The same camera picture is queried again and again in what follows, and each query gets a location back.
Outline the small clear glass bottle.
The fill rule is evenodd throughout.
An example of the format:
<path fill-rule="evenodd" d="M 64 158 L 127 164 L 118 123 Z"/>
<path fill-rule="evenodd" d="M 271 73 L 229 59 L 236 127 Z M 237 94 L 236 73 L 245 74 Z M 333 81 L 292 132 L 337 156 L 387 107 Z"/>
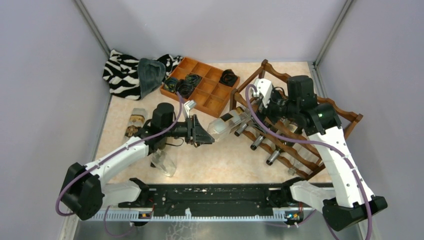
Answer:
<path fill-rule="evenodd" d="M 167 153 L 165 150 L 158 149 L 152 154 L 151 163 L 165 176 L 173 177 L 177 165 L 175 163 L 175 158 Z"/>

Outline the wooden wine rack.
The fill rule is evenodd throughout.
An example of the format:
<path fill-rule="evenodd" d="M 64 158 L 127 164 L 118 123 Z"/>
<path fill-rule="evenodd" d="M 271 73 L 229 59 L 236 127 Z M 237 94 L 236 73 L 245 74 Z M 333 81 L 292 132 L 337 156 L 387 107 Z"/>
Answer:
<path fill-rule="evenodd" d="M 257 114 L 257 110 L 261 104 L 259 103 L 259 97 L 243 97 L 242 92 L 248 84 L 251 84 L 259 77 L 264 77 L 266 73 L 271 74 L 287 85 L 287 93 L 284 93 L 283 90 L 277 90 L 274 86 L 271 93 L 280 94 L 285 98 L 284 103 L 278 103 L 285 118 L 275 124 L 268 118 L 265 119 L 264 125 L 269 126 L 276 134 L 275 136 L 262 129 L 253 118 L 249 121 L 253 121 L 254 129 L 259 130 L 264 137 L 270 139 L 275 145 L 285 150 L 284 153 L 281 153 L 277 157 L 278 161 L 287 168 L 291 168 L 292 164 L 289 158 L 296 158 L 312 170 L 310 174 L 297 170 L 296 175 L 304 180 L 310 180 L 324 170 L 325 165 L 318 150 L 311 143 L 307 143 L 307 139 L 303 135 L 323 133 L 325 127 L 333 126 L 336 123 L 340 124 L 340 119 L 344 118 L 349 122 L 342 129 L 343 136 L 347 139 L 355 126 L 362 120 L 363 115 L 342 110 L 332 99 L 317 96 L 314 92 L 313 80 L 310 77 L 296 76 L 294 80 L 291 80 L 289 74 L 277 72 L 267 59 L 262 61 L 261 66 L 240 87 L 231 91 L 229 100 L 231 110 L 235 109 L 237 104 L 246 107 L 248 103 L 251 103 L 253 112 Z M 298 154 L 294 147 L 285 146 L 281 141 L 299 144 L 306 148 L 318 157 L 317 163 L 305 160 Z M 264 143 L 261 143 L 259 146 L 269 154 L 272 154 L 275 150 Z"/>

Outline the dark wine bottle front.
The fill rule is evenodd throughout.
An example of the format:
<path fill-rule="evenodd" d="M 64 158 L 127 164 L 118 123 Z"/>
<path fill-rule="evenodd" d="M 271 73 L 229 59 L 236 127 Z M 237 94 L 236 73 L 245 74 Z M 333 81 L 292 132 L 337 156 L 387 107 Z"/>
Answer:
<path fill-rule="evenodd" d="M 260 146 L 260 144 L 266 144 L 266 145 L 270 146 L 273 149 L 276 148 L 276 145 L 270 139 L 268 139 L 265 136 L 263 136 L 259 132 L 259 130 L 257 130 L 256 128 L 254 129 L 254 135 L 255 135 L 255 140 L 250 145 L 250 149 L 251 150 L 255 151 Z"/>

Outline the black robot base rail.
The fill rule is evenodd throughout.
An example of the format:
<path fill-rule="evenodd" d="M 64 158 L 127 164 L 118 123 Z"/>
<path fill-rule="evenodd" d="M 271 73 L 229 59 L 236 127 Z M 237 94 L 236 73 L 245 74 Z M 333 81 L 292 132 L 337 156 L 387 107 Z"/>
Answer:
<path fill-rule="evenodd" d="M 290 203 L 281 183 L 142 184 L 141 195 L 92 221 L 297 223 L 312 207 Z"/>

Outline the clear bottle black cap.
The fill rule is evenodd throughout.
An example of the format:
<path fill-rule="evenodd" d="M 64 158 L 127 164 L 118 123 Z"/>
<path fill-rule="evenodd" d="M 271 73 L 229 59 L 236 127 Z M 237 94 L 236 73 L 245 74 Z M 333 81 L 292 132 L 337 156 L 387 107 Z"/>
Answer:
<path fill-rule="evenodd" d="M 238 106 L 221 117 L 211 121 L 208 125 L 207 133 L 210 134 L 216 142 L 221 142 L 230 133 L 245 124 L 250 119 L 250 115 L 248 109 Z"/>

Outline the dark wine bottle back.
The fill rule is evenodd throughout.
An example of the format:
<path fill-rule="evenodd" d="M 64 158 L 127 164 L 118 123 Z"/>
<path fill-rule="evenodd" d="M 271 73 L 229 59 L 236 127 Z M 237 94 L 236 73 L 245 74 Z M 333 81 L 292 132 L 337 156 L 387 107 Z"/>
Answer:
<path fill-rule="evenodd" d="M 237 128 L 235 130 L 234 135 L 236 137 L 240 137 L 243 134 L 244 131 L 246 131 L 246 130 L 253 130 L 253 129 L 254 129 L 254 127 L 253 127 L 253 121 L 250 120 L 250 121 L 241 123 L 240 126 L 239 126 L 239 128 Z"/>

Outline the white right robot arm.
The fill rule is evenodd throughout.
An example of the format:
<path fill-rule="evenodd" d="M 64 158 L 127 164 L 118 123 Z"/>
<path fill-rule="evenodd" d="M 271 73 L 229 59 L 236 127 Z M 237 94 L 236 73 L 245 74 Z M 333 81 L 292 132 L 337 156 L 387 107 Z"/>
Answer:
<path fill-rule="evenodd" d="M 383 196 L 377 196 L 362 178 L 347 146 L 342 123 L 330 103 L 320 103 L 313 80 L 306 75 L 290 77 L 287 97 L 282 97 L 265 78 L 254 81 L 247 94 L 261 100 L 254 121 L 267 133 L 264 119 L 287 119 L 303 129 L 304 144 L 313 145 L 331 178 L 333 191 L 324 190 L 306 180 L 296 179 L 286 184 L 281 199 L 287 206 L 304 203 L 319 211 L 328 226 L 341 231 L 361 221 L 371 230 L 373 215 L 386 209 Z"/>

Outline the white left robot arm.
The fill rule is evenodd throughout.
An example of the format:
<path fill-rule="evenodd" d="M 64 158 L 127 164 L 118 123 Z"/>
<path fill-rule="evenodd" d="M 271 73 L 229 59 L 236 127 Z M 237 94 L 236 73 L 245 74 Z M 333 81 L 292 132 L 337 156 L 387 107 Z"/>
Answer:
<path fill-rule="evenodd" d="M 179 121 L 179 117 L 172 104 L 159 103 L 148 124 L 120 147 L 85 165 L 78 162 L 72 164 L 55 203 L 57 214 L 66 216 L 65 212 L 60 211 L 60 203 L 68 207 L 69 215 L 75 214 L 80 220 L 88 220 L 109 206 L 124 203 L 146 206 L 150 193 L 143 189 L 139 179 L 132 178 L 124 183 L 109 181 L 131 164 L 162 149 L 168 138 L 183 138 L 186 144 L 195 147 L 215 142 L 201 126 L 197 115 L 190 115 L 184 121 Z"/>

